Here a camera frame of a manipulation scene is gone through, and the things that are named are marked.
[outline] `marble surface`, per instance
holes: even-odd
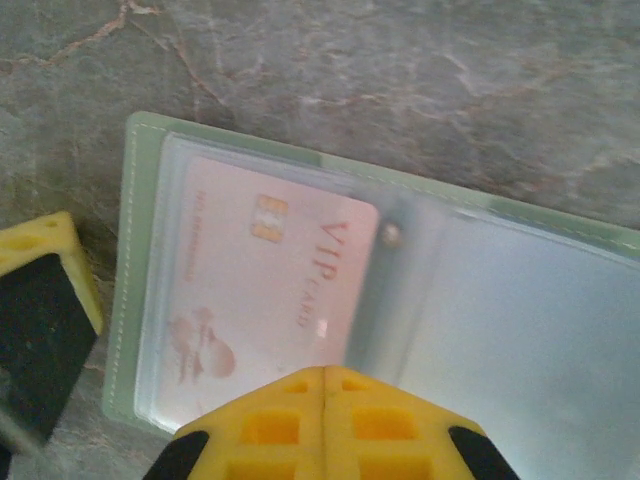
[[[108,306],[124,122],[229,128],[640,228],[637,0],[8,0],[0,227],[66,209]],[[106,337],[18,479],[136,479]]]

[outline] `stitching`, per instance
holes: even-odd
[[[127,229],[126,229],[126,234],[125,234],[125,260],[124,260],[124,280],[123,280],[123,288],[122,288],[122,307],[120,309],[120,315],[118,316],[118,329],[117,329],[117,336],[116,336],[116,348],[115,348],[115,355],[114,355],[114,361],[113,361],[113,380],[111,382],[111,388],[109,391],[109,405],[113,408],[113,403],[114,403],[114,398],[115,398],[115,388],[116,388],[116,378],[118,376],[118,370],[120,367],[120,352],[122,351],[122,337],[124,334],[124,320],[126,317],[126,310],[127,310],[127,302],[129,300],[129,272],[131,269],[131,234],[132,234],[132,228],[133,228],[133,191],[135,188],[135,176],[136,176],[136,170],[137,170],[137,155],[138,155],[138,128],[139,127],[144,127],[144,128],[149,128],[151,130],[156,130],[156,131],[160,131],[160,132],[168,132],[168,130],[166,128],[161,128],[161,127],[156,127],[153,125],[148,125],[146,123],[137,123],[134,125],[133,129],[132,129],[132,142],[131,142],[131,147],[133,149],[133,156],[131,158],[131,181],[129,184],[129,189],[127,191],[127,195],[126,195],[126,202],[127,202],[127,211],[126,211],[126,215],[127,215]],[[567,233],[571,233],[574,235],[578,235],[580,237],[583,238],[590,238],[590,239],[594,239],[594,240],[598,240],[604,243],[609,243],[609,244],[613,244],[613,245],[617,245],[620,247],[625,247],[628,248],[630,250],[640,250],[639,246],[630,244],[630,243],[626,243],[626,242],[619,242],[610,238],[604,238],[601,237],[599,235],[594,235],[594,234],[590,234],[590,233],[586,233],[580,230],[574,230],[571,228],[567,228],[567,227],[563,227],[560,225],[555,225],[552,223],[547,223],[547,222],[542,222],[540,220],[536,220],[534,218],[530,218],[530,217],[526,217],[526,216],[521,216],[521,215],[513,215],[513,214],[509,214],[509,213],[505,213],[502,212],[500,210],[497,210],[495,208],[491,208],[491,207],[487,207],[485,205],[479,204],[479,203],[475,203],[475,202],[469,202],[467,200],[461,200],[449,195],[445,195],[442,193],[438,193],[438,192],[434,192],[428,188],[417,188],[417,187],[412,187],[410,185],[406,185],[404,183],[401,182],[395,182],[393,180],[383,180],[380,178],[376,178],[373,177],[371,175],[365,175],[362,173],[357,173],[357,172],[351,172],[349,170],[344,170],[344,169],[340,169],[340,168],[335,168],[332,169],[334,171],[339,171],[342,173],[346,173],[349,175],[354,175],[356,177],[360,177],[360,178],[366,178],[368,180],[377,182],[377,183],[386,183],[389,185],[394,185],[396,187],[400,187],[403,188],[405,190],[411,190],[411,191],[415,191],[415,192],[419,192],[419,193],[427,193],[429,195],[433,195],[435,197],[438,197],[440,199],[446,200],[448,202],[452,202],[452,203],[456,203],[456,204],[462,204],[462,205],[466,205],[469,207],[474,207],[474,208],[480,208],[486,211],[489,211],[491,213],[494,213],[496,215],[501,215],[501,216],[506,216],[506,217],[510,217],[510,218],[514,218],[514,219],[518,219],[518,220],[522,220],[522,221],[526,221],[526,222],[531,222],[534,223],[536,225],[540,225],[543,227],[549,227],[549,228],[553,228],[555,230],[560,230],[560,231],[564,231]],[[124,415],[127,418],[131,418],[134,419],[134,417],[131,417],[130,415]]]
[[[139,123],[134,125],[131,136],[131,148],[133,149],[133,154],[131,157],[131,179],[129,183],[129,189],[127,190],[127,195],[125,201],[127,202],[127,229],[125,233],[125,257],[124,257],[124,279],[122,286],[122,307],[120,308],[120,315],[118,315],[118,325],[117,325],[117,334],[116,334],[116,348],[115,354],[113,357],[113,380],[111,381],[111,388],[109,389],[109,405],[113,408],[113,402],[115,400],[115,391],[116,391],[116,379],[118,377],[118,370],[120,368],[120,353],[122,351],[122,337],[124,335],[124,320],[126,317],[127,311],[127,302],[129,300],[129,275],[131,270],[131,234],[133,229],[133,192],[136,184],[136,170],[137,170],[137,159],[138,159],[138,127],[146,127],[152,130],[159,130],[162,132],[166,132],[167,130],[160,127],[154,127],[152,125],[146,125],[144,123]]]

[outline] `card logo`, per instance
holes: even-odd
[[[214,333],[213,313],[200,307],[169,324],[171,346],[180,357],[178,383],[198,382],[200,375],[225,378],[236,368],[233,350]]]
[[[289,212],[289,204],[284,200],[258,195],[253,210],[251,234],[273,243],[280,243],[284,236],[285,221]]]

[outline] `black rubber pad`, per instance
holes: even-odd
[[[96,337],[58,255],[0,277],[0,408],[48,438]]]
[[[0,480],[9,477],[9,466],[11,465],[11,452],[0,445]]]
[[[476,480],[519,480],[493,442],[468,428],[451,427],[449,436]]]
[[[192,432],[165,447],[143,480],[187,480],[205,445],[207,432]]]

